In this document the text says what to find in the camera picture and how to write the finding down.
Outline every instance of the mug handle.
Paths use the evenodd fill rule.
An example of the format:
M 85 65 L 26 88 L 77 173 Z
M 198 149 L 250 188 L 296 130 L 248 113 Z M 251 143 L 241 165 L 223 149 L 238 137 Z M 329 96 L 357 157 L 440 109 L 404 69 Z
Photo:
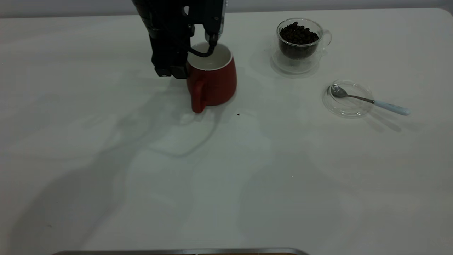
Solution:
M 326 48 L 332 42 L 332 33 L 329 30 L 323 30 L 323 34 L 328 36 L 328 40 L 324 41 L 324 48 Z
M 201 113 L 206 107 L 206 100 L 203 98 L 203 87 L 205 83 L 196 81 L 192 90 L 192 111 L 194 113 Z

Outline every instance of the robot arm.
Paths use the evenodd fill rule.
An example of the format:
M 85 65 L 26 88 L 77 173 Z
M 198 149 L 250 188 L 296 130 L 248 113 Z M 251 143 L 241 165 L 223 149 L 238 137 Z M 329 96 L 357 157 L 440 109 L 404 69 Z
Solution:
M 132 0 L 149 33 L 151 62 L 159 76 L 187 78 L 187 54 L 211 55 L 223 29 L 226 0 Z M 203 24 L 209 50 L 190 47 L 194 24 Z

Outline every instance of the light blue spoon handle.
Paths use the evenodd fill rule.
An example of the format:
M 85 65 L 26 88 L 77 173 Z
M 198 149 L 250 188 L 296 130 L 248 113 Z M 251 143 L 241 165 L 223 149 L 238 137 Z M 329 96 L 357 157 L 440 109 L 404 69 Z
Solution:
M 385 110 L 389 110 L 391 112 L 404 115 L 404 116 L 407 116 L 410 114 L 410 110 L 408 108 L 396 106 L 396 105 L 393 105 L 390 103 L 385 103 L 383 101 L 375 100 L 374 105 L 384 108 Z

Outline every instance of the roasted coffee beans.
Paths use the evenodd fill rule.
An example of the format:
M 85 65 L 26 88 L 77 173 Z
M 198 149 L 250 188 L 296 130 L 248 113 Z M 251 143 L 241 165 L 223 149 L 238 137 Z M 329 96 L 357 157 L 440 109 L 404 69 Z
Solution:
M 290 59 L 305 59 L 311 56 L 318 47 L 318 44 L 304 46 L 304 44 L 311 44 L 319 40 L 317 33 L 310 31 L 309 28 L 297 25 L 297 22 L 290 24 L 280 30 L 280 37 L 283 40 L 298 44 L 290 45 L 284 41 L 280 41 L 280 50 L 282 53 Z

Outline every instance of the spoon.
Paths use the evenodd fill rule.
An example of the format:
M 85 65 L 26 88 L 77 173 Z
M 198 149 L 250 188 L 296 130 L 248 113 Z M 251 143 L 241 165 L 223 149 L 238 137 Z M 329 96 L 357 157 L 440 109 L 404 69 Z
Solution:
M 385 110 L 389 110 L 389 111 L 397 113 L 397 114 L 401 114 L 401 115 L 405 115 L 405 116 L 410 114 L 410 110 L 408 108 L 404 108 L 404 107 L 401 107 L 401 106 L 396 106 L 396 105 L 393 105 L 393 104 L 390 104 L 390 103 L 385 103 L 385 102 L 379 101 L 379 100 L 371 100 L 371 99 L 367 99 L 367 98 L 361 98 L 361 97 L 358 97 L 358 96 L 348 95 L 346 90 L 342 89 L 338 85 L 330 86 L 330 92 L 336 98 L 344 98 L 344 97 L 357 98 L 357 99 L 363 100 L 365 102 L 372 103 L 372 104 L 374 104 L 376 106 L 384 108 Z

